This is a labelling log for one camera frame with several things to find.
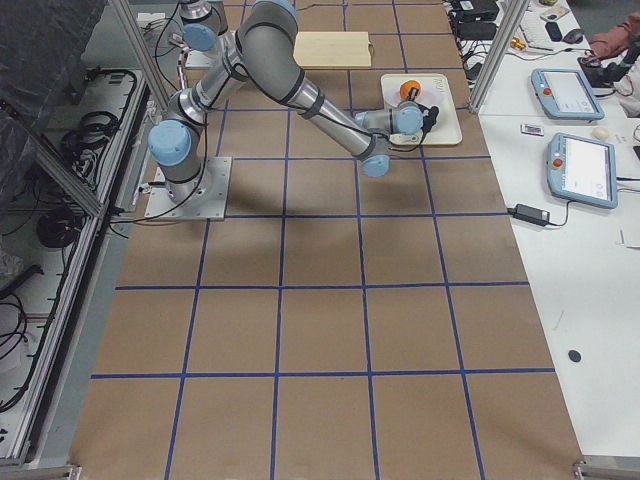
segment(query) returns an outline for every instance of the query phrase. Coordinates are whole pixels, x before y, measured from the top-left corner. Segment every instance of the person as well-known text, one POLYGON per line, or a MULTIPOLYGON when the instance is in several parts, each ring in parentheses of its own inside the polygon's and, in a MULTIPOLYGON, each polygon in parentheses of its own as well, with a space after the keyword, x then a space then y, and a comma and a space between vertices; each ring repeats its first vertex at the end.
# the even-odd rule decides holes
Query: person
MULTIPOLYGON (((600 60, 618 57, 619 61, 634 35, 640 35, 640 11, 630 14, 608 32, 595 34, 589 43, 594 55, 600 60)), ((614 88, 627 116, 640 116, 640 60, 636 61, 622 80, 614 84, 614 88)))

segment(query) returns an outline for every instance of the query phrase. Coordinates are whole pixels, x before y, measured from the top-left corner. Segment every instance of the black mouse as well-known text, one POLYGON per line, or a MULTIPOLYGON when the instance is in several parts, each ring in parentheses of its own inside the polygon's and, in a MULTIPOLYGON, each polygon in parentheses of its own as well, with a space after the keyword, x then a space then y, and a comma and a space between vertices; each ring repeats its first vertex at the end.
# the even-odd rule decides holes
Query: black mouse
POLYGON ((569 30, 567 34, 562 37, 562 41, 565 43, 580 43, 584 38, 584 31, 581 28, 574 28, 573 30, 569 30))

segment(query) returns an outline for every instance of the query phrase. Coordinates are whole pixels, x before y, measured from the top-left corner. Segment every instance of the cable connector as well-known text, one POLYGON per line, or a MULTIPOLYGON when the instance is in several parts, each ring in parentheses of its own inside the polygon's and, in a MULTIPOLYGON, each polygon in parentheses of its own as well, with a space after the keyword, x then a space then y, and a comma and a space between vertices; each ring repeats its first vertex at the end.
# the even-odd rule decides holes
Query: cable connector
POLYGON ((523 222, 533 223, 534 225, 540 225, 541 227, 546 227, 547 225, 551 225, 549 221, 549 212, 546 210, 540 210, 539 208, 533 208, 529 205, 522 205, 518 203, 513 208, 507 208, 507 212, 513 218, 518 220, 522 220, 523 222))

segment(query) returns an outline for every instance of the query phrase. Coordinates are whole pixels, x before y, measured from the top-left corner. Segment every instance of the tablet screen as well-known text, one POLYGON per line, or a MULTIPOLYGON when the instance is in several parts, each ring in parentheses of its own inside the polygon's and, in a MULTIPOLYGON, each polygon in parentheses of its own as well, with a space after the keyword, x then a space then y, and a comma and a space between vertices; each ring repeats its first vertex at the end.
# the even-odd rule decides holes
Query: tablet screen
POLYGON ((563 113, 595 113, 580 77, 575 72, 544 72, 558 110, 563 113))
POLYGON ((563 189, 600 200, 611 200, 608 148, 574 138, 565 138, 565 142, 563 189))

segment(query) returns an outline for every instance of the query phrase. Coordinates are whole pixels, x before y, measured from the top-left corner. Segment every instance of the keyboard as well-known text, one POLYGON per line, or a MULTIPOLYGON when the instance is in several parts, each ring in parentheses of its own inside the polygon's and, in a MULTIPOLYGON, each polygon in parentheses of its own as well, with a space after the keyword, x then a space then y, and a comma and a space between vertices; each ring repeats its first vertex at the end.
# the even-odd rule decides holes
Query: keyboard
POLYGON ((520 23, 520 31, 523 36, 522 40, 527 44, 527 49, 547 53, 555 51, 555 45, 549 38, 544 23, 544 20, 537 13, 525 12, 520 23))

